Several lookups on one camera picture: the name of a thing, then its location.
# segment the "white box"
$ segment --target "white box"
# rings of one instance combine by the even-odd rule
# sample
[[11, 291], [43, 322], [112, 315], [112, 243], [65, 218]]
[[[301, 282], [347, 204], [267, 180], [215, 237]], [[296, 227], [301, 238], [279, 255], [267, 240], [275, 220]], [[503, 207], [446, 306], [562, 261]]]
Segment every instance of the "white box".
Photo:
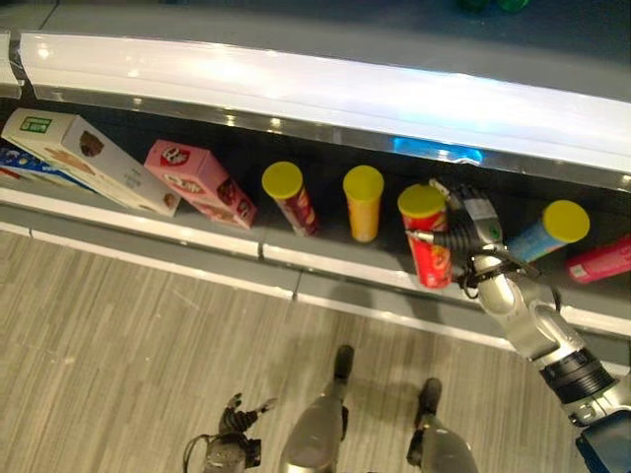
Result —
[[79, 115], [18, 108], [2, 137], [120, 205], [175, 213], [179, 196]]

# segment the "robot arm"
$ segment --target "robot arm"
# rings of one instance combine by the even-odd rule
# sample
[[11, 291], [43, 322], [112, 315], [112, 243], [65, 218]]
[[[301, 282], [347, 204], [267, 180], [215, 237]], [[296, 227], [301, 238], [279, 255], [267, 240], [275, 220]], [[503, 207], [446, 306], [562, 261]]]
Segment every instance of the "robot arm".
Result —
[[[570, 421], [586, 429], [577, 440], [581, 454], [593, 471], [628, 472], [631, 458], [631, 378], [614, 379], [586, 348], [579, 334], [556, 307], [540, 297], [536, 270], [515, 260], [502, 243], [499, 219], [490, 201], [467, 186], [449, 190], [432, 184], [446, 195], [454, 222], [445, 234], [411, 231], [411, 237], [469, 255], [460, 284], [469, 294], [477, 290], [482, 308], [502, 327], [517, 352], [531, 361], [561, 401]], [[618, 441], [614, 449], [603, 449]]]

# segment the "cable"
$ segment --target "cable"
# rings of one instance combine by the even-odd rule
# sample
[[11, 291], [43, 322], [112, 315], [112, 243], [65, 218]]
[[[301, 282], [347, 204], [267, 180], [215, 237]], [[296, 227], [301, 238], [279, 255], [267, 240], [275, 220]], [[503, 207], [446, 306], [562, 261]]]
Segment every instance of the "cable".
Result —
[[186, 444], [186, 448], [184, 449], [184, 455], [182, 457], [182, 473], [188, 473], [188, 462], [190, 461], [190, 455], [193, 452], [193, 449], [197, 445], [197, 443], [204, 439], [206, 440], [206, 446], [210, 444], [210, 440], [214, 439], [215, 436], [209, 436], [208, 434], [202, 434], [201, 436], [197, 436], [192, 439], [189, 443]]

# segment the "pink can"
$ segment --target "pink can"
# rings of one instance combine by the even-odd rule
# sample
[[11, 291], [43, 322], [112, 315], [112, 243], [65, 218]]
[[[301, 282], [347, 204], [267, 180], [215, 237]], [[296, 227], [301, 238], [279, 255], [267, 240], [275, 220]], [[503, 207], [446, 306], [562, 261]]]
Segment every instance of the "pink can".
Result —
[[568, 260], [566, 268], [577, 283], [590, 283], [631, 271], [631, 235]]

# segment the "pringles can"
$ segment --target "pringles can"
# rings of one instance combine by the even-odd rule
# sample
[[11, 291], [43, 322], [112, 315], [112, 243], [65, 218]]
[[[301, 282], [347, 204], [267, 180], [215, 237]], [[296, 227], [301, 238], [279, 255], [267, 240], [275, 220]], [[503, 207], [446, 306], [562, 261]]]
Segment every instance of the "pringles can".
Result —
[[[434, 187], [411, 185], [401, 192], [397, 203], [406, 230], [432, 232], [447, 230], [445, 197]], [[441, 289], [447, 286], [452, 281], [450, 251], [411, 236], [407, 238], [407, 241], [412, 250], [420, 283], [430, 289]]]
[[570, 277], [582, 284], [631, 271], [631, 235], [575, 256], [565, 267]]
[[351, 235], [361, 243], [372, 241], [379, 230], [384, 177], [371, 166], [357, 166], [344, 176]]
[[507, 247], [516, 258], [530, 262], [582, 239], [589, 231], [590, 217], [583, 207], [570, 200], [556, 200], [536, 223], [510, 239]]
[[293, 163], [274, 163], [263, 173], [263, 189], [274, 199], [298, 235], [306, 237], [317, 230], [317, 218], [303, 174]]

